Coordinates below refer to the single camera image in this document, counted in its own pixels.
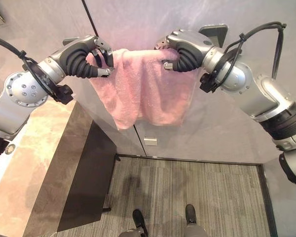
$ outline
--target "person's foot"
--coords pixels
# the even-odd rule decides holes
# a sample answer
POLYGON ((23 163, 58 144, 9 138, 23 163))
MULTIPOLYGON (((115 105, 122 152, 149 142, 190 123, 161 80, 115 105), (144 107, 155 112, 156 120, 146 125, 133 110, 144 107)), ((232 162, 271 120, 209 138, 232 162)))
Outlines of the person's foot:
POLYGON ((145 237, 148 237, 148 231, 146 229, 145 220, 140 210, 135 209, 133 211, 133 220, 136 228, 142 227, 144 229, 145 237))
POLYGON ((196 223, 196 213, 193 205, 188 204, 185 207, 185 217, 187 224, 196 223))

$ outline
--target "pink towel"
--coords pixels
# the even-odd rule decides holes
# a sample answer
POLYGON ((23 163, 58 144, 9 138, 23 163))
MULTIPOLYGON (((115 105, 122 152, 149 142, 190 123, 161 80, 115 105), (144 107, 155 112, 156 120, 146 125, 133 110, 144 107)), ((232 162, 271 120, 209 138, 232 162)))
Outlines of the pink towel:
MULTIPOLYGON (((172 49, 113 52, 114 71, 90 82, 118 129, 137 119, 154 125, 180 125, 189 108, 198 70, 178 73, 163 69, 162 60, 176 60, 172 49)), ((96 66, 92 54, 87 61, 96 66)))

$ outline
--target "gray trouser leg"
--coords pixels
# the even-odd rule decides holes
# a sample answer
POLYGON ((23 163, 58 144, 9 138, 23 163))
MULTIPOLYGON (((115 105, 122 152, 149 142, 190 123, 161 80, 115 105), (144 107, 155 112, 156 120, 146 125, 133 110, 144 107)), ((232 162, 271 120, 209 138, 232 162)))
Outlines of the gray trouser leg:
POLYGON ((184 237, 208 237, 203 227, 190 223, 184 230, 184 237))
POLYGON ((118 237, 141 237, 141 234, 144 233, 143 228, 138 227, 137 229, 130 229, 121 233, 118 237))

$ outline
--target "gray wall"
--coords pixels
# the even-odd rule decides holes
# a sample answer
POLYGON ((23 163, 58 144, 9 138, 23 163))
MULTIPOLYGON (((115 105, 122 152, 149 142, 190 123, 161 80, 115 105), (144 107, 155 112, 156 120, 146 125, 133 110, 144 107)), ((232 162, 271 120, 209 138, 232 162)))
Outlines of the gray wall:
MULTIPOLYGON (((25 50, 38 62, 62 47, 63 39, 93 34, 79 0, 4 0, 0 1, 0 14, 6 20, 6 24, 0 26, 0 38, 25 50)), ((20 59, 0 47, 0 92, 6 77, 22 71, 21 66, 20 59)), ((74 98, 115 142, 119 153, 144 155, 134 128, 116 129, 87 79, 67 77, 64 83, 73 89, 74 98)))
MULTIPOLYGON (((87 0, 99 34, 114 49, 153 48, 174 29, 198 30, 207 24, 229 26, 226 44, 241 32, 269 21, 288 24, 284 32, 278 81, 296 98, 296 0, 87 0)), ((256 73, 271 74, 277 32, 261 32, 243 47, 246 62, 256 73)), ((264 163, 278 156, 270 137, 222 92, 194 92, 181 127, 136 123, 141 139, 156 137, 158 146, 145 146, 149 156, 264 163)))
MULTIPOLYGON (((296 0, 87 0, 101 37, 114 49, 153 48, 160 37, 174 29, 198 30, 206 24, 229 26, 226 43, 240 32, 273 20, 288 24, 278 81, 296 99, 296 0)), ((80 0, 4 0, 0 13, 7 24, 0 37, 27 51, 37 61, 61 46, 66 37, 92 34, 80 0)), ((243 47, 244 58, 256 73, 271 74, 277 33, 262 32, 243 47)), ((21 70, 21 61, 0 47, 0 91, 5 78, 21 70)), ((112 118, 87 80, 67 78, 75 98, 86 108, 118 152, 143 155, 133 128, 117 131, 112 118)), ((186 119, 180 127, 136 123, 141 139, 157 137, 157 147, 145 147, 149 156, 266 163, 280 236, 296 228, 296 187, 278 167, 278 152, 263 129, 234 106, 221 92, 205 94, 195 89, 186 119)))
POLYGON ((296 185, 291 183, 278 158, 263 164, 280 237, 296 237, 296 185))

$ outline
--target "gray striped carpet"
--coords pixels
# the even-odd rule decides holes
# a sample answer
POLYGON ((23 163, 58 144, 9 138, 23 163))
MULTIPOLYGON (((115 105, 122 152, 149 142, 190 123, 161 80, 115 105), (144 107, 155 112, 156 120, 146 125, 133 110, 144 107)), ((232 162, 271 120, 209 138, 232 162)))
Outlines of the gray striped carpet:
POLYGON ((53 237, 117 237, 134 227, 135 208, 150 237, 182 237, 188 203, 211 237, 270 236, 256 166, 121 158, 107 203, 101 221, 53 237))

